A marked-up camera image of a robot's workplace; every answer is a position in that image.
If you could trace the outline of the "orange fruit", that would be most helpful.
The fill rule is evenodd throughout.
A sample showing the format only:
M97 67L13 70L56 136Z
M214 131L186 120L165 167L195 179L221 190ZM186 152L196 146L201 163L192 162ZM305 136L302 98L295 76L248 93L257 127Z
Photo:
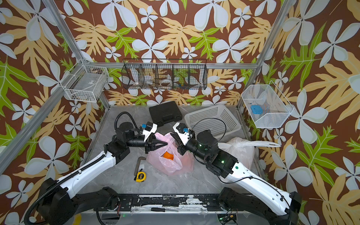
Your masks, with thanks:
M162 155L163 158L166 158L166 159L169 159L169 160L173 160L174 159L174 156L173 154L170 154L169 152L165 152L163 155Z

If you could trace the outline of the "yellow tape measure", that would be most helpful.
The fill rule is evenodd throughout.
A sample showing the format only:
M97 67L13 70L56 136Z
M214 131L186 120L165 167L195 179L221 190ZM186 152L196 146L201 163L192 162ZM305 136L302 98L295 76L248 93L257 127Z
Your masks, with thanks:
M144 182L146 180L147 176L146 173L143 171L139 171L134 178L134 181L136 182Z

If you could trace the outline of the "black screwdriver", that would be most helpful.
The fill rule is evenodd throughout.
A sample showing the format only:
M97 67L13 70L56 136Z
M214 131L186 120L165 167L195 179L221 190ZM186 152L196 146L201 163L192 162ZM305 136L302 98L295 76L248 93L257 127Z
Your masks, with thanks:
M152 207L151 211L152 212L178 212L177 210L166 209L166 208L158 208L158 207Z

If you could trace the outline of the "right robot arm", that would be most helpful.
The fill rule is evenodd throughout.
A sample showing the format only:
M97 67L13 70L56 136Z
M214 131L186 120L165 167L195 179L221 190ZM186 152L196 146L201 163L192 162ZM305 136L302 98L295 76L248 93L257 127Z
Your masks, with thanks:
M191 152L200 159L207 170L224 184L237 184L248 191L238 193L225 187L218 196L220 206L226 211L247 211L266 219L271 225L296 225L302 197L297 192L288 193L274 187L246 168L236 157L218 146L210 130L198 135L182 129L171 133L178 153Z

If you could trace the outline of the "pink printed plastic bag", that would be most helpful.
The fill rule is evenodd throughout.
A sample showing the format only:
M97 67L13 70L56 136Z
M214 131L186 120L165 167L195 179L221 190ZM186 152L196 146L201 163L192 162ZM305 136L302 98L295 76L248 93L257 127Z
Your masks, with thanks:
M189 152L181 155L170 133L166 135L156 133L155 137L157 140L166 142L167 145L150 151L146 159L148 163L166 175L180 175L193 171L194 156Z

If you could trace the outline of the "white tape roll in basket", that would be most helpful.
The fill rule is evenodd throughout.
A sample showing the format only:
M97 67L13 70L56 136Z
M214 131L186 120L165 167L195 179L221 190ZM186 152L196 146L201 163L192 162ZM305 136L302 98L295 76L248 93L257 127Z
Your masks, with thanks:
M163 79L160 81L160 85L170 87L173 85L173 82L170 79Z

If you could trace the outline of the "white plastic perforated basket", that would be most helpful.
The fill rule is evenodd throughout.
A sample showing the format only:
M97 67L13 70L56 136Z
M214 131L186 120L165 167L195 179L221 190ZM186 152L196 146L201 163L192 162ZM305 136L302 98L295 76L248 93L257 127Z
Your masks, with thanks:
M241 125L231 111L224 105L206 107L184 116L188 128L195 134L209 130L219 140L241 130Z

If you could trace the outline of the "blue object in basket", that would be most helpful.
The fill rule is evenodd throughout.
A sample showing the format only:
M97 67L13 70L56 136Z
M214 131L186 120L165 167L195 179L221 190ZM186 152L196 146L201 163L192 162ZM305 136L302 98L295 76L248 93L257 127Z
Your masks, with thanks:
M253 114L262 114L263 113L263 109L259 105L252 105L250 108L251 108L251 112Z

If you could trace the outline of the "large metal hex key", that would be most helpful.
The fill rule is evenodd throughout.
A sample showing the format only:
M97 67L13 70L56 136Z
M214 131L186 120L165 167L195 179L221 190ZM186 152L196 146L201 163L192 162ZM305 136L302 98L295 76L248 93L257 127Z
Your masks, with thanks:
M146 160L146 157L139 157L137 159L137 163L136 163L136 167L135 167L135 171L134 171L134 176L137 176L138 172L139 172L139 167L140 167L140 164L141 164L141 161L142 160Z

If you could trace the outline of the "yellow tape roll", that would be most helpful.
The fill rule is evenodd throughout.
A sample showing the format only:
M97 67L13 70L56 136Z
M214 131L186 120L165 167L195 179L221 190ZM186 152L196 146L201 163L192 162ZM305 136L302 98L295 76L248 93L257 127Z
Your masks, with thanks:
M72 225L80 225L81 220L82 220L81 214L75 215Z

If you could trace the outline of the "white plastic bag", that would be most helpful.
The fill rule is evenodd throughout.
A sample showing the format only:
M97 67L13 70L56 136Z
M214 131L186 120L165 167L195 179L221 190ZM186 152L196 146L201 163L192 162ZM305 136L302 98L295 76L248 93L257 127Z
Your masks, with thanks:
M249 141L235 137L227 143L220 142L218 147L236 157L247 169L250 169L255 157L255 147L280 147L281 145L269 141Z

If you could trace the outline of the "black plastic tool case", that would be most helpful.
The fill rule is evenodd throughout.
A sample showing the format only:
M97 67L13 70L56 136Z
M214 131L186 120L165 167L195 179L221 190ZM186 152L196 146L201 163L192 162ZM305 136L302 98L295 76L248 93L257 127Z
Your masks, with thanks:
M171 122L181 121L183 116L175 101L166 102L149 108L152 122L162 127Z

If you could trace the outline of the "white mesh basket right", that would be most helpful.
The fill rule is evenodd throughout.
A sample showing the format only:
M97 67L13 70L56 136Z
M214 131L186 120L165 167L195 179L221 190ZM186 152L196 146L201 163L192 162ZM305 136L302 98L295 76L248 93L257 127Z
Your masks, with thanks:
M256 128L280 128L294 111L294 106L274 82L252 84L241 97ZM261 106L263 113L253 114L250 108L252 105Z

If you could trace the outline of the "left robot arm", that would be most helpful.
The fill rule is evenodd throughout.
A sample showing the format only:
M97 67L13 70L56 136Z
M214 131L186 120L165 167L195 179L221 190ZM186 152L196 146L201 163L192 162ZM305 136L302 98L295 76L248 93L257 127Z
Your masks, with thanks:
M119 195L110 187L87 194L80 194L79 191L104 171L124 160L131 147L142 147L149 153L167 146L167 142L156 138L157 127L152 122L138 127L129 112L118 114L114 121L116 134L110 143L104 145L104 150L72 173L43 182L39 197L26 211L23 222L26 225L33 224L30 220L33 211L37 211L44 219L41 225L63 225L74 215L92 208L116 208Z

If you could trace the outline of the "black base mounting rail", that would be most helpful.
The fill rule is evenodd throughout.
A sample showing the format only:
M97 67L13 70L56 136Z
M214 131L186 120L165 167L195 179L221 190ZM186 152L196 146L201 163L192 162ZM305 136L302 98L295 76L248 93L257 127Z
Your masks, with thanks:
M120 194L117 210L120 212L145 213L151 208L163 208L166 212L222 212L230 209L220 194Z

